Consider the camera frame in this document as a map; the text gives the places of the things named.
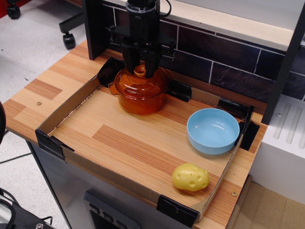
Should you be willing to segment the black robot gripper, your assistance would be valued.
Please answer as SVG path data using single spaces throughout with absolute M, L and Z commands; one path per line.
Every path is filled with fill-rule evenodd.
M 128 72 L 140 64 L 140 55 L 145 52 L 145 77 L 152 78 L 159 68 L 162 55 L 174 57 L 176 39 L 160 31 L 160 19 L 170 15 L 161 13 L 159 7 L 127 7 L 128 25 L 112 25 L 110 44 L 120 46 Z

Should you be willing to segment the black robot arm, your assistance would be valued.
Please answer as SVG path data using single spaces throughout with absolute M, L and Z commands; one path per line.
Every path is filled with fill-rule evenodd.
M 130 73 L 135 73 L 135 67 L 144 55 L 145 77 L 151 78 L 163 56 L 174 57 L 176 39 L 160 31 L 160 18 L 169 16 L 172 9 L 162 14 L 159 0 L 129 0 L 125 7 L 129 13 L 129 25 L 109 27 L 110 43 L 121 47 Z

